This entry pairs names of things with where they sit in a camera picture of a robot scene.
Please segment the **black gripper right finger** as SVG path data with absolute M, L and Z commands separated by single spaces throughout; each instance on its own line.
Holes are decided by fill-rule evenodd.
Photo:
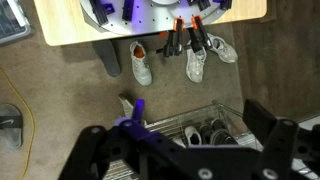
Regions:
M 289 180 L 298 125 L 278 119 L 255 100 L 247 99 L 243 121 L 263 145 L 253 177 L 258 180 Z

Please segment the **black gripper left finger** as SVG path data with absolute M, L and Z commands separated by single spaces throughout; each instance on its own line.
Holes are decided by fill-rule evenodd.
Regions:
M 106 129 L 102 126 L 84 128 L 62 170 L 58 180 L 102 180 L 108 164 L 101 162 L 99 148 L 102 145 Z

